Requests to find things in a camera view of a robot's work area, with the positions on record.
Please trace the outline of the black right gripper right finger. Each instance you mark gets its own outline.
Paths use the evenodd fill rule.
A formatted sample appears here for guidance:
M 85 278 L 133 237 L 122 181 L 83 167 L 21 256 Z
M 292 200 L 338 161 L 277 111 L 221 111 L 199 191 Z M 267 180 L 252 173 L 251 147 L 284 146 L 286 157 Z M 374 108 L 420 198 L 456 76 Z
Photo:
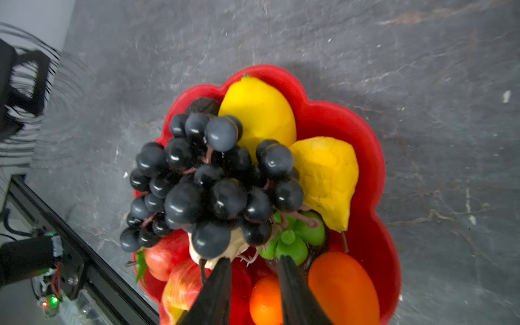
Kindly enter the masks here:
M 284 324 L 332 324 L 291 257 L 280 258 L 277 272 Z

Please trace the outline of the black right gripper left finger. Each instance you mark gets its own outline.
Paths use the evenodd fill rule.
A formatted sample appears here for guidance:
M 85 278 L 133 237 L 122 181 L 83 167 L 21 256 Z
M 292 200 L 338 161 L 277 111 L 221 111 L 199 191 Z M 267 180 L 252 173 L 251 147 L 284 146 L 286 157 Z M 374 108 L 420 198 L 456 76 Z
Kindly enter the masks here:
M 189 324 L 229 324 L 232 295 L 232 264 L 222 258 L 203 285 L 190 311 L 177 322 Z

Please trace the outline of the small orange fruit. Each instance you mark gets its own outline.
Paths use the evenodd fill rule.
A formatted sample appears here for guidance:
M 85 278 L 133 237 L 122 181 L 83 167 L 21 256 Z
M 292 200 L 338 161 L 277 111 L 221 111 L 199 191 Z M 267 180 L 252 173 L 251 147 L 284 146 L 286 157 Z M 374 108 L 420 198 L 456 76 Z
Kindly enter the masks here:
M 379 299 L 370 276 L 350 255 L 324 253 L 311 265 L 308 284 L 333 324 L 378 324 Z

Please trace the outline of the dark purple plum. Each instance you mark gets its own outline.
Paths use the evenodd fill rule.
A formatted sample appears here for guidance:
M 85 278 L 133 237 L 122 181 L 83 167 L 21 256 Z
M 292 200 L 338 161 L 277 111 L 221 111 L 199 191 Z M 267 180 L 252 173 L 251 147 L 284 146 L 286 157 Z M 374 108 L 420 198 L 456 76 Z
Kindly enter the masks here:
M 318 227 L 307 224 L 292 216 L 287 216 L 287 227 L 282 226 L 280 211 L 274 214 L 274 221 L 282 229 L 259 251 L 259 256 L 276 271 L 279 258 L 289 256 L 295 264 L 308 273 L 313 261 L 328 249 L 327 231 L 322 218 L 315 211 L 303 211 L 302 215 L 318 222 Z

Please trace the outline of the beige potato shaped fruit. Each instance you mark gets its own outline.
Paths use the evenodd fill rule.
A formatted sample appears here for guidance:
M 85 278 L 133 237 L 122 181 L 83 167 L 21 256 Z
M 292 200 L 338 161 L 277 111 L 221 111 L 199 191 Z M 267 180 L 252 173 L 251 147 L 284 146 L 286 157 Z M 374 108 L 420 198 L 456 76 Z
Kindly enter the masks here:
M 230 261 L 234 261 L 236 258 L 238 258 L 240 261 L 245 261 L 246 267 L 248 267 L 250 264 L 253 264 L 256 261 L 257 257 L 259 257 L 259 253 L 255 247 L 253 247 L 252 257 L 247 257 L 244 255 L 244 252 L 246 252 L 250 247 L 251 246 L 244 240 L 242 231 L 239 228 L 232 230 L 230 244 L 228 245 L 227 249 L 216 258 L 206 259 L 204 268 L 213 270 L 221 258 L 229 258 Z

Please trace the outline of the red strawberry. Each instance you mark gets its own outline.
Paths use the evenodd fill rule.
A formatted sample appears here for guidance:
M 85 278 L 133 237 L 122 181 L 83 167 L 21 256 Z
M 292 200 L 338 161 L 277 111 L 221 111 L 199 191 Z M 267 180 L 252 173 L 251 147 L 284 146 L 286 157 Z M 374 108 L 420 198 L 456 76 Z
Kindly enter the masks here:
M 152 248 L 144 249 L 148 271 L 157 279 L 166 282 L 175 267 L 191 259 L 188 234 L 176 230 Z

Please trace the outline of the red flower shaped bowl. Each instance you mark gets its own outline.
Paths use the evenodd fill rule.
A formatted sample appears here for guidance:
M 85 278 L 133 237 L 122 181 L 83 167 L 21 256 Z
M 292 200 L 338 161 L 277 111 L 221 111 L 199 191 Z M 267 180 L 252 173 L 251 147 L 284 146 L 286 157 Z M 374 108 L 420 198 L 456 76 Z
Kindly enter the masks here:
M 329 229 L 322 219 L 328 235 L 328 249 L 324 253 L 348 254 L 365 269 L 375 286 L 379 299 L 380 322 L 378 324 L 387 324 L 398 304 L 401 271 L 394 242 L 375 211 L 384 187 L 383 153 L 375 135 L 361 118 L 336 104 L 311 101 L 300 83 L 283 69 L 275 66 L 255 66 L 237 73 L 220 87 L 199 85 L 183 93 L 169 110 L 161 136 L 154 142 L 164 145 L 171 139 L 170 122 L 172 118 L 185 114 L 188 105 L 197 98 L 213 98 L 222 104 L 231 84 L 241 80 L 243 75 L 260 79 L 276 88 L 287 99 L 295 117 L 296 142 L 315 137 L 329 137 L 353 146 L 360 175 L 351 202 L 349 227 L 344 232 L 337 232 Z M 282 226 L 287 227 L 286 218 L 292 216 L 304 221 L 310 228 L 318 227 L 317 221 L 301 214 L 303 211 L 314 210 L 304 205 L 303 201 L 303 207 L 298 212 L 282 216 Z M 191 260 L 195 264 L 200 264 L 201 259 L 192 248 L 189 234 L 188 237 Z M 244 252 L 244 255 L 252 257 L 253 247 L 259 253 L 265 245 L 251 246 Z M 148 271 L 144 250 L 134 252 L 132 255 L 136 279 L 147 295 L 157 302 L 160 312 L 161 297 L 167 282 L 157 280 Z M 245 261 L 240 261 L 238 258 L 231 261 L 231 264 L 232 295 L 229 324 L 255 324 L 249 309 L 253 287 L 266 276 L 278 277 L 277 268 L 276 271 L 273 271 L 266 260 L 260 256 L 248 267 L 246 267 Z

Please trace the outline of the black grape bunch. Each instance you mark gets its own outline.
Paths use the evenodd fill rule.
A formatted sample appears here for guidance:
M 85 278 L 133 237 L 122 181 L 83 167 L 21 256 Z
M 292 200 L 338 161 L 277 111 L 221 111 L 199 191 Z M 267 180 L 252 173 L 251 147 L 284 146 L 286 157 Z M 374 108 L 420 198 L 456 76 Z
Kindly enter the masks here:
M 120 236 L 134 253 L 175 230 L 190 235 L 201 260 L 221 257 L 239 229 L 247 246 L 263 246 L 284 214 L 303 207 L 304 191 L 291 151 L 265 139 L 255 154 L 239 145 L 244 127 L 232 115 L 180 114 L 166 144 L 149 142 L 130 173 L 138 193 Z

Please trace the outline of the small yellow lemon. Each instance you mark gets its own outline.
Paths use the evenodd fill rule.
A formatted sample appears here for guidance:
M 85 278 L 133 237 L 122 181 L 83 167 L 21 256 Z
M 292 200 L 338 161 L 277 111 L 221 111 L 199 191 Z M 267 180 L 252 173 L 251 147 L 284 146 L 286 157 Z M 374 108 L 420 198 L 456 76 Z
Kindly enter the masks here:
M 299 172 L 304 205 L 318 212 L 329 229 L 347 230 L 360 175 L 353 146 L 339 139 L 315 137 L 299 140 L 289 150 Z

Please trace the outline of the large yellow lemon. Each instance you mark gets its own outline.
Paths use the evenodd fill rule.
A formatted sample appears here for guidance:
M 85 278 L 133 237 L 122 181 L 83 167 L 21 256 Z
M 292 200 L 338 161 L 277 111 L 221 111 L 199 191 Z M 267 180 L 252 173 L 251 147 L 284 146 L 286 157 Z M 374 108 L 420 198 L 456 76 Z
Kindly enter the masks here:
M 287 99 L 276 88 L 249 75 L 231 84 L 219 115 L 241 121 L 243 134 L 238 145 L 247 148 L 254 163 L 258 162 L 256 150 L 261 141 L 275 139 L 289 147 L 297 140 L 295 117 Z

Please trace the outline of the small orange tomato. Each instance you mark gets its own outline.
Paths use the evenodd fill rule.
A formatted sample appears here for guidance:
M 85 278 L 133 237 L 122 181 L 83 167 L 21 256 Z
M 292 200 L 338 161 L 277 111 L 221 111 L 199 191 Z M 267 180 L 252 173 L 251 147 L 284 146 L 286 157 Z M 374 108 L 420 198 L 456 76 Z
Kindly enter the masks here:
M 255 324 L 284 324 L 277 276 L 266 276 L 254 285 L 249 309 Z

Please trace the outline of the red pink apple fruit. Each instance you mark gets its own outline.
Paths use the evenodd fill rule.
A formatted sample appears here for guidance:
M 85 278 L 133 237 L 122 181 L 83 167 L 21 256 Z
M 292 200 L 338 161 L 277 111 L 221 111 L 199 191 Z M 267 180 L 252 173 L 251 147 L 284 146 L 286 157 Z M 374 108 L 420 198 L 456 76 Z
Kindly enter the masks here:
M 177 324 L 191 309 L 208 278 L 206 263 L 205 259 L 200 264 L 187 259 L 173 266 L 162 292 L 160 324 Z

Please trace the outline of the dark wrinkled avocado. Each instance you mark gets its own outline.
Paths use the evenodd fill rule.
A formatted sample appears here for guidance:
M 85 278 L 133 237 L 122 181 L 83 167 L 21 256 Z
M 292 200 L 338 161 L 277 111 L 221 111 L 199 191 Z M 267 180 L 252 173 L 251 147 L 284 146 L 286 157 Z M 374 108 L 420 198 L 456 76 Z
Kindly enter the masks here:
M 221 102 L 218 100 L 210 97 L 199 97 L 188 105 L 185 113 L 188 115 L 194 113 L 203 113 L 217 116 L 220 106 Z

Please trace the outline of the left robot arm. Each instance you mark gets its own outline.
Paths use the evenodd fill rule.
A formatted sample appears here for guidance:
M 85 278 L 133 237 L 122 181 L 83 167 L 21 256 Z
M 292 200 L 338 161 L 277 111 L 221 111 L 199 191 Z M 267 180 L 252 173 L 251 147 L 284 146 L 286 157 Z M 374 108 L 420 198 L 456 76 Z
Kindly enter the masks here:
M 29 96 L 12 85 L 14 68 L 25 63 L 37 66 Z M 11 45 L 1 41 L 1 140 L 15 135 L 24 126 L 8 114 L 9 107 L 19 107 L 35 116 L 43 113 L 49 68 L 50 59 L 43 52 L 18 54 Z M 1 286 L 44 273 L 55 261 L 54 243 L 48 236 L 7 242 L 1 245 Z

